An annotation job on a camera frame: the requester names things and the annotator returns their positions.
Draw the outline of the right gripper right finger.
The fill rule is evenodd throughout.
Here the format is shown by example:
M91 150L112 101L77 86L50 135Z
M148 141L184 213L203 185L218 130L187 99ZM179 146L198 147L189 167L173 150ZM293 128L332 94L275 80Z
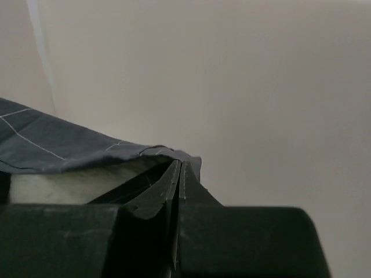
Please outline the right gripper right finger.
M223 206L183 163L181 277L330 277L316 227L297 207Z

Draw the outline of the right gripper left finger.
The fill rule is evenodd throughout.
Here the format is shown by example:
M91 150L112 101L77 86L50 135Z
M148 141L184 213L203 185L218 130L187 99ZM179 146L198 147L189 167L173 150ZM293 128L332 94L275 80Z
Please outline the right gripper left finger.
M87 202L1 206L2 277L170 277L180 163Z

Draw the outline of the cream yellow pillow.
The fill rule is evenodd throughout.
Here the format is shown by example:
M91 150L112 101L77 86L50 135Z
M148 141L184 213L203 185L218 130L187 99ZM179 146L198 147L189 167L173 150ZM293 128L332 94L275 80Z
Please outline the cream yellow pillow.
M141 157L112 166L59 174L13 174L10 203L84 204L160 164L163 156Z

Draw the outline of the dark grey plaid pillowcase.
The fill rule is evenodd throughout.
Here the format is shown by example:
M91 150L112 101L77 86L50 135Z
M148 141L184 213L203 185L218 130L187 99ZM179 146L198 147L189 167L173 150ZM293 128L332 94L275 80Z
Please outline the dark grey plaid pillowcase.
M1 100L3 204L10 203L10 178L13 174L59 174L112 166L148 156L163 156L170 161L139 174L88 203L127 203L156 183L175 160L188 162L195 175L200 175L201 158L163 145L140 145L112 138L25 105Z

